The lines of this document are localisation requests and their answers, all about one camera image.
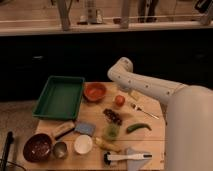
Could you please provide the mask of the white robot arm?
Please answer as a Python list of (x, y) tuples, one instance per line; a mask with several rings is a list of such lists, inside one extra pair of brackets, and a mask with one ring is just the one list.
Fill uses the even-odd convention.
[(164, 171), (213, 171), (213, 90), (135, 74), (126, 57), (107, 76), (166, 106)]

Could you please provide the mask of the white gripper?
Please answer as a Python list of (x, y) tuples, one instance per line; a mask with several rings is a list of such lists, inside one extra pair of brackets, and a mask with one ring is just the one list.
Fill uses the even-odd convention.
[(123, 85), (117, 85), (118, 89), (122, 92), (125, 92), (125, 93), (128, 93), (128, 95), (133, 98), (134, 100), (138, 101), (140, 99), (140, 94), (135, 91), (135, 90), (132, 90), (131, 88), (129, 87), (125, 87)]

